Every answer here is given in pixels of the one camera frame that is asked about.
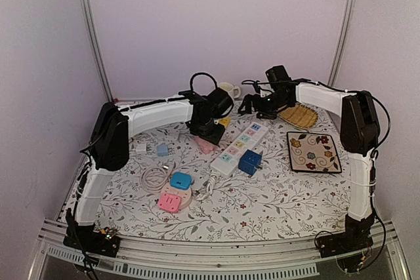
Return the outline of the yellow cube socket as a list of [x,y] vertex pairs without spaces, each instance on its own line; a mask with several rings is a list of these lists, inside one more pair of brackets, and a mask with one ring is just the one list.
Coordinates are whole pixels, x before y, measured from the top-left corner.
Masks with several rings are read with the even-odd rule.
[[224,126],[226,129],[228,128],[230,122],[231,122],[231,118],[229,117],[224,117],[218,120],[218,124]]

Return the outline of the pink cube socket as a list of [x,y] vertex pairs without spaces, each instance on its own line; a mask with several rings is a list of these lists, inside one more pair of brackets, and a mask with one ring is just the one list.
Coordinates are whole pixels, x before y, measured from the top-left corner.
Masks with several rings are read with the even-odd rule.
[[217,145],[214,145],[199,136],[195,136],[194,140],[203,154],[208,155],[210,153],[218,153],[220,151],[220,148]]

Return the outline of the dark blue cube socket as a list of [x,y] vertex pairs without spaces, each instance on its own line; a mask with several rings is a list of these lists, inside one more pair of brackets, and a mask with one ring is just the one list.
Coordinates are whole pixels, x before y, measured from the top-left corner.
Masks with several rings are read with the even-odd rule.
[[252,150],[247,150],[240,158],[240,161],[238,163],[238,168],[250,175],[253,176],[256,171],[259,169],[260,164],[262,161],[262,155],[259,153],[256,153]]

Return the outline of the white multicolour power strip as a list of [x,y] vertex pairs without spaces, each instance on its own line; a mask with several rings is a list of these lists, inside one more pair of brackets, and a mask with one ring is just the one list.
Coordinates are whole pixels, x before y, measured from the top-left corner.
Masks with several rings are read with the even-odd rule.
[[255,150],[269,128],[252,122],[245,130],[210,164],[210,169],[225,178],[237,169],[240,158],[247,150]]

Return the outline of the light blue charger plug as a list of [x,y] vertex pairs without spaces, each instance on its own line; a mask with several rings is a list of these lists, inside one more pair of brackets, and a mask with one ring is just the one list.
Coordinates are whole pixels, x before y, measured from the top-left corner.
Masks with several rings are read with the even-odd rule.
[[160,144],[156,146],[156,155],[158,157],[165,157],[169,154],[169,147],[166,144]]

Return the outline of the cyan adapter plug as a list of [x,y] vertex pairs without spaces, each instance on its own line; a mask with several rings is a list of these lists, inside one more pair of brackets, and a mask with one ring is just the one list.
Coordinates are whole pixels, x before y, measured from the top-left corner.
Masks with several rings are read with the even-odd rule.
[[178,190],[188,190],[192,183],[192,177],[189,174],[175,172],[172,175],[169,183],[171,187],[176,188]]

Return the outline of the small white charger plug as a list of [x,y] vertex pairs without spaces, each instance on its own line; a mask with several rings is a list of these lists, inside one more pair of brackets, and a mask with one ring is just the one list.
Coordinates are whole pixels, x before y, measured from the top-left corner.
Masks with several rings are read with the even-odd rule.
[[150,153],[150,148],[149,145],[147,143],[139,143],[135,145],[135,153],[136,154],[148,154]]

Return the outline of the round pink power hub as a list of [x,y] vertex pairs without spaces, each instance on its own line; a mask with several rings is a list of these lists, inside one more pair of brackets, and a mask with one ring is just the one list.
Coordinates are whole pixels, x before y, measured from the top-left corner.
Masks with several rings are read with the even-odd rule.
[[179,210],[185,209],[188,207],[192,201],[192,189],[189,187],[187,190],[182,190],[173,187],[170,183],[166,183],[161,189],[161,194],[164,193],[169,195],[177,196],[180,199],[180,203],[178,206]]

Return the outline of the pink adapter plug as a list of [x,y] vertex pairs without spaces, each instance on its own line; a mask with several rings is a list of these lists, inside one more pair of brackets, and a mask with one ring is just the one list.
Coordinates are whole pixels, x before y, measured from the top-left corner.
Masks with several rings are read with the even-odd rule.
[[170,193],[163,193],[158,201],[158,207],[165,211],[174,213],[180,208],[181,198]]

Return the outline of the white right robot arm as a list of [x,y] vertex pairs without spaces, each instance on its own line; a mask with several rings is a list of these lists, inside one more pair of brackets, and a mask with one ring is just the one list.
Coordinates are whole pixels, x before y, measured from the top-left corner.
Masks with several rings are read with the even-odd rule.
[[265,97],[248,94],[238,109],[239,114],[257,112],[260,119],[273,118],[297,102],[322,108],[341,119],[340,141],[350,162],[350,206],[345,216],[345,231],[319,233],[314,238],[321,257],[330,257],[373,245],[370,229],[380,219],[374,206],[376,186],[375,160],[385,141],[375,105],[378,99],[365,90],[341,90],[308,79],[276,80],[272,92]]

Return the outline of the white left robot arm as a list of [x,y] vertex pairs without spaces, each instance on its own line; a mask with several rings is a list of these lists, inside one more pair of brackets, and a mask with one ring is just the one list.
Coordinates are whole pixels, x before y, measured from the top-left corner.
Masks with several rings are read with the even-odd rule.
[[226,117],[232,107],[232,99],[220,88],[207,96],[186,90],[134,106],[105,103],[89,145],[81,150],[87,162],[77,178],[75,205],[66,211],[63,244],[84,255],[116,257],[121,239],[112,229],[96,230],[95,217],[109,181],[129,160],[129,140],[146,130],[186,123],[191,134],[217,145],[225,128],[215,121]]

